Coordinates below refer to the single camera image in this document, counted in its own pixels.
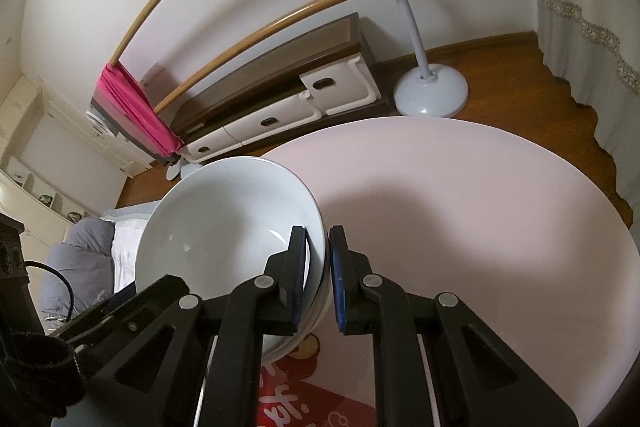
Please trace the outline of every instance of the lace trim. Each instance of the lace trim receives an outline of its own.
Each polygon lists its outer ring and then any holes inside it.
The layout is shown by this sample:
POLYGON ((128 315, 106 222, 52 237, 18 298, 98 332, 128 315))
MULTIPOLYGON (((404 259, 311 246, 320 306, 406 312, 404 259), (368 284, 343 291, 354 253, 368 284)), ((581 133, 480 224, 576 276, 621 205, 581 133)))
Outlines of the lace trim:
POLYGON ((562 0, 542 0, 546 9, 559 17, 580 24, 583 39, 606 47, 616 57, 616 74, 620 82, 640 96, 640 73, 632 68, 620 55, 620 38, 611 30, 593 24, 582 16, 582 8, 577 4, 562 0))

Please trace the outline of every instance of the cartoon print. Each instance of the cartoon print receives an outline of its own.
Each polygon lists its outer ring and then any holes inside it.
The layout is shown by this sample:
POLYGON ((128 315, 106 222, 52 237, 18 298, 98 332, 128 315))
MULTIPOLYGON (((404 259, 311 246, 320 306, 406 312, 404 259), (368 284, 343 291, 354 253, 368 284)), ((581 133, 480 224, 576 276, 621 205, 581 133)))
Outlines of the cartoon print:
POLYGON ((258 427, 375 427, 373 407, 304 381, 318 367, 320 350, 320 340, 310 334, 260 369, 258 427))

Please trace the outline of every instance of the white bedsheet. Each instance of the white bedsheet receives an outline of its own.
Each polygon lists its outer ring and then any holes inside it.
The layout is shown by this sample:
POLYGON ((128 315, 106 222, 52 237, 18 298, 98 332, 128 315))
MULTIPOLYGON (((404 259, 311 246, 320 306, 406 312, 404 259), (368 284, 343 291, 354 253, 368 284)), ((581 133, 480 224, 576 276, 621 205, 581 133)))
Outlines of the white bedsheet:
POLYGON ((116 232, 111 245, 113 258, 113 292, 116 293, 136 278, 136 255, 147 219, 121 219, 116 221, 116 232))

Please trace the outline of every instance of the black velcro strap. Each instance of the black velcro strap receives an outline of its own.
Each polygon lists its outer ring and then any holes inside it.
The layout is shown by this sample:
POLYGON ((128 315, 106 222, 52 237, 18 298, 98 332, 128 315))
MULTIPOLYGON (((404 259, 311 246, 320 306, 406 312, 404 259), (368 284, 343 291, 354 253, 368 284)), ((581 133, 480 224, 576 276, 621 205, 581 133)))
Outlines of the black velcro strap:
POLYGON ((62 418, 78 403, 86 380, 67 343, 42 334, 12 333, 15 356, 2 365, 24 402, 41 414, 62 418))

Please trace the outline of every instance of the lamp base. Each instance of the lamp base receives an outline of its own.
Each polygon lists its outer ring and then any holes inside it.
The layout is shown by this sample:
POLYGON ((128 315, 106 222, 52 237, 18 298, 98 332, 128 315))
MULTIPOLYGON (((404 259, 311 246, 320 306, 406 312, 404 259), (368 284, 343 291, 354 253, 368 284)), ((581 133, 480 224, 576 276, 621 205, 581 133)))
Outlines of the lamp base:
POLYGON ((420 77, 420 70, 407 71, 396 84, 396 109, 404 116, 449 118, 465 107, 469 88, 465 77, 449 66, 430 64, 434 76, 420 77))

